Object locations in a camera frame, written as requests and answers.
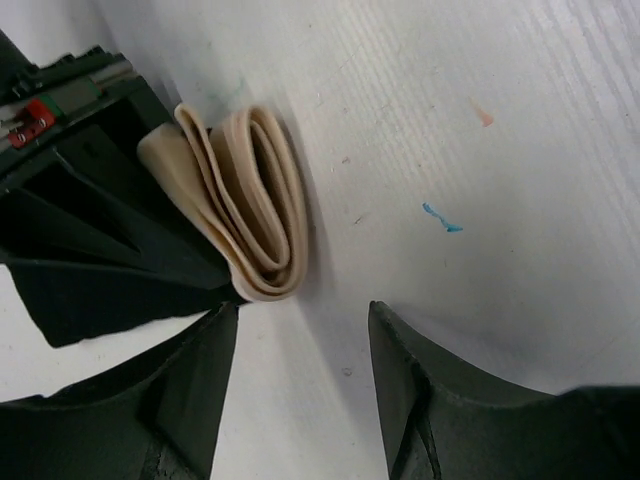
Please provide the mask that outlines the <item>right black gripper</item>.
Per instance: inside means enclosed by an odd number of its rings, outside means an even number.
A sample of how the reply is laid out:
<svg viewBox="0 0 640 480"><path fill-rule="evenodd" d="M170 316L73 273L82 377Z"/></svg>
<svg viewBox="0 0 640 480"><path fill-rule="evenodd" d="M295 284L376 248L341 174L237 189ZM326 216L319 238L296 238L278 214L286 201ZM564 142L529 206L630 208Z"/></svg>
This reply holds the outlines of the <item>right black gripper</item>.
<svg viewBox="0 0 640 480"><path fill-rule="evenodd" d="M38 66L3 35L3 261L228 284L221 255L138 161L139 142L168 120L123 54L96 46Z"/></svg>

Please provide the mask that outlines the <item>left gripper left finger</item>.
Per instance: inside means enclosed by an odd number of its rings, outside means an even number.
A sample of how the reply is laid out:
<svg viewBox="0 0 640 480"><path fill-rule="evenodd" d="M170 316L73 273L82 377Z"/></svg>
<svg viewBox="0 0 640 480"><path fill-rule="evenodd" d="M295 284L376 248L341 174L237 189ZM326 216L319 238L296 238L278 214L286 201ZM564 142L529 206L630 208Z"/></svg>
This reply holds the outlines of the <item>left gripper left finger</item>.
<svg viewBox="0 0 640 480"><path fill-rule="evenodd" d="M2 403L2 478L209 478L237 330L225 304L50 397Z"/></svg>

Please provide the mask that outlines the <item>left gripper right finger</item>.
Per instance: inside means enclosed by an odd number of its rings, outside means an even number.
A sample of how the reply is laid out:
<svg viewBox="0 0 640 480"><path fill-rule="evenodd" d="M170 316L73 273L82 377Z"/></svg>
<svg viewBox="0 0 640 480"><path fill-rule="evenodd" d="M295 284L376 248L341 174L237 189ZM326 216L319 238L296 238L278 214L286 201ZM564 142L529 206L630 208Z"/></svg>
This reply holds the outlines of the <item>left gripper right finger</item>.
<svg viewBox="0 0 640 480"><path fill-rule="evenodd" d="M639 389L545 394L503 380L369 305L372 370L392 479L636 479Z"/></svg>

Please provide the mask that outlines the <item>black underwear beige waistband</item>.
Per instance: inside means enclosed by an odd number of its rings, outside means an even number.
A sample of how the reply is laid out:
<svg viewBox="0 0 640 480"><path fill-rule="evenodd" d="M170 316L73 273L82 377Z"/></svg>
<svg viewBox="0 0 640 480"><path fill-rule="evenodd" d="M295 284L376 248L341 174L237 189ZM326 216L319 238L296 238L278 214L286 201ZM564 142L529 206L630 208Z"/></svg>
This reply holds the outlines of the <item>black underwear beige waistband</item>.
<svg viewBox="0 0 640 480"><path fill-rule="evenodd" d="M278 301L303 282L309 258L305 192L286 135L267 108L251 106L208 127L180 104L173 121L139 142L141 166L221 255L228 284L196 288L104 269L8 267L46 341L62 347L224 302Z"/></svg>

